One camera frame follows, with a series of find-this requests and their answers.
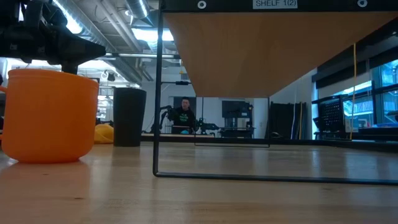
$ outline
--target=ceiling light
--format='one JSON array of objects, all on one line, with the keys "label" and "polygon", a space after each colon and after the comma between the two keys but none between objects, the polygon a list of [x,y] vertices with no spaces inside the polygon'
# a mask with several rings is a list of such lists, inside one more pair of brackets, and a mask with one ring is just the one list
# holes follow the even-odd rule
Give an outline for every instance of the ceiling light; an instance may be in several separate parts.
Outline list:
[{"label": "ceiling light", "polygon": [[[157,41],[157,29],[132,29],[132,32],[138,40]],[[163,30],[163,41],[174,41],[173,35],[169,29]]]},{"label": "ceiling light", "polygon": [[90,60],[79,65],[79,68],[97,68],[99,70],[112,70],[116,71],[114,66],[110,66],[108,63],[104,62],[103,60]]},{"label": "ceiling light", "polygon": [[81,33],[83,31],[83,28],[79,25],[79,23],[77,23],[77,21],[74,20],[74,18],[72,18],[72,16],[67,12],[67,10],[57,0],[53,0],[53,1],[61,9],[63,14],[67,18],[67,20],[68,20],[67,28],[70,30],[70,32],[72,34]]}]

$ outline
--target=orange cup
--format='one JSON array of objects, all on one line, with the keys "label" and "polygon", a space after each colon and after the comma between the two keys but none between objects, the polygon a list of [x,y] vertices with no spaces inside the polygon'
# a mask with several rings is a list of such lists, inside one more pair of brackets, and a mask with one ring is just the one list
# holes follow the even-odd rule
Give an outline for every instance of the orange cup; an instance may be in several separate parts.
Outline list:
[{"label": "orange cup", "polygon": [[2,149],[29,163],[74,162],[94,143],[99,85],[69,73],[9,72]]}]

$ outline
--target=yellow object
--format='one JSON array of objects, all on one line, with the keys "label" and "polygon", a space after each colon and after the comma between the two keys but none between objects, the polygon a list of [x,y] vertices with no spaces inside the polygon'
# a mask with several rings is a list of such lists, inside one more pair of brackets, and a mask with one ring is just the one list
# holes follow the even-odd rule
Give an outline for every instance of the yellow object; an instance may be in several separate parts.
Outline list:
[{"label": "yellow object", "polygon": [[95,126],[94,143],[113,143],[113,128],[108,124],[98,124],[97,126]]}]

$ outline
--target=window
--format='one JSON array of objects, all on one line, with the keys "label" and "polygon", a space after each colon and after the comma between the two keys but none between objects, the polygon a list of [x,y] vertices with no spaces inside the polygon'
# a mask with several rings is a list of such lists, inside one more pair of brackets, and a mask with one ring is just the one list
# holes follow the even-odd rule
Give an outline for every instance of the window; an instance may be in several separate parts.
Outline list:
[{"label": "window", "polygon": [[[370,91],[372,89],[372,81],[367,81],[355,86],[355,93],[363,93]],[[336,95],[351,95],[354,93],[354,88],[348,88],[338,93]],[[365,96],[355,99],[355,105],[353,105],[352,99],[345,100],[343,102],[344,116],[346,120],[351,120],[352,115],[354,115],[354,129],[366,128],[374,124],[373,121],[373,101],[372,96]]]},{"label": "window", "polygon": [[368,128],[373,125],[373,101],[372,96],[365,96],[343,102],[344,116],[351,120],[354,108],[354,128]]},{"label": "window", "polygon": [[398,124],[396,114],[398,111],[398,91],[390,91],[382,95],[383,101],[383,123]]},{"label": "window", "polygon": [[382,86],[398,83],[398,60],[380,66]]}]

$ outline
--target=man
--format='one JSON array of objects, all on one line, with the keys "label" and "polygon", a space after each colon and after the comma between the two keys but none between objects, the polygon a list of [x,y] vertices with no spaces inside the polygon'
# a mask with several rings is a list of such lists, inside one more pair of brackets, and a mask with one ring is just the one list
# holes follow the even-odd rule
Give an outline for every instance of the man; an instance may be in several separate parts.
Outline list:
[{"label": "man", "polygon": [[193,133],[196,118],[189,106],[189,98],[183,97],[181,107],[175,109],[177,113],[174,117],[173,134],[181,134],[183,131],[188,131],[189,134]]}]

